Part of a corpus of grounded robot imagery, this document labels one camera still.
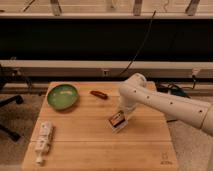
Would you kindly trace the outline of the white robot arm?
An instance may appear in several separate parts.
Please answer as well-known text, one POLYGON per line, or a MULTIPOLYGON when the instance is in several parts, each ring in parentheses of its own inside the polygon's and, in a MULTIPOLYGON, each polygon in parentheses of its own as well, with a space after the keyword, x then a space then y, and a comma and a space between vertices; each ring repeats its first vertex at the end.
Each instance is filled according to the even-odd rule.
POLYGON ((120 107, 126 114, 132 112, 137 103, 144 104, 213 137, 213 104, 149 90, 146 85, 147 80, 140 73, 120 84, 120 107))

